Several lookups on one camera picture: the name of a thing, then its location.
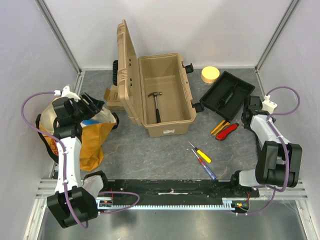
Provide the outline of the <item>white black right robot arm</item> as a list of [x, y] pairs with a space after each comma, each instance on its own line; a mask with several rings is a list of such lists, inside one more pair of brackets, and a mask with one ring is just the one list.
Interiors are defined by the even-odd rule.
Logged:
[[250, 95], [244, 100], [241, 121], [255, 133], [258, 161], [254, 169], [238, 170], [231, 176], [230, 193], [240, 197], [247, 187], [266, 186], [280, 192], [296, 187], [303, 149], [281, 135], [258, 96]]

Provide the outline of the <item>black toolbox tray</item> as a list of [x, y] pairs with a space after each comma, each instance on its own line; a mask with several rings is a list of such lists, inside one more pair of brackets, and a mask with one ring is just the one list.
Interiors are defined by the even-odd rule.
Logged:
[[254, 85], [224, 71], [199, 103], [225, 120], [232, 120], [254, 89]]

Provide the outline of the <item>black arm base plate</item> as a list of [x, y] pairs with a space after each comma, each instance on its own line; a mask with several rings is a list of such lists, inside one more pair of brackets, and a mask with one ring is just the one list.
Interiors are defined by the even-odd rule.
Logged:
[[260, 196], [258, 190], [250, 187], [210, 179], [109, 179], [101, 191], [132, 192], [140, 196], [180, 194], [244, 199]]

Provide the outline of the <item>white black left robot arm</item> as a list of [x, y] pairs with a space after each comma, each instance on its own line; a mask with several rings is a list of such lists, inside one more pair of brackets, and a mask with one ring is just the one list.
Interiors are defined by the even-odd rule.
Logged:
[[75, 99], [62, 96], [52, 102], [56, 118], [53, 138], [58, 147], [58, 180], [54, 194], [47, 197], [47, 207], [62, 228], [89, 227], [98, 216], [96, 198], [106, 196], [110, 184], [102, 171], [80, 176], [82, 121], [90, 120], [103, 108], [104, 102], [83, 92]]

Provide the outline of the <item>steel claw hammer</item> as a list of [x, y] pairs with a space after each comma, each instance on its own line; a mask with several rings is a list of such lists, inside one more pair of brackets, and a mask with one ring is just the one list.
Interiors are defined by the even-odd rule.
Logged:
[[162, 92], [152, 92], [150, 93], [147, 97], [154, 97], [154, 103], [155, 103], [155, 117], [156, 117], [156, 122], [160, 123], [161, 122], [161, 116], [160, 116], [160, 112], [159, 112], [159, 107], [158, 107], [158, 100], [157, 97], [161, 96]]

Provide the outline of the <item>tan plastic toolbox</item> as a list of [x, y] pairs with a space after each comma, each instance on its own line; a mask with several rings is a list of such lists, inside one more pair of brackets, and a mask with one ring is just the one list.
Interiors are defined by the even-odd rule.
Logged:
[[[112, 80], [129, 119], [144, 126], [151, 138], [186, 134], [197, 113], [204, 110], [200, 103], [193, 103], [187, 75], [194, 66], [184, 65], [177, 52], [138, 57], [125, 20], [116, 34], [118, 58], [112, 64]], [[153, 92], [162, 92], [157, 97], [160, 123], [154, 97], [148, 97]]]

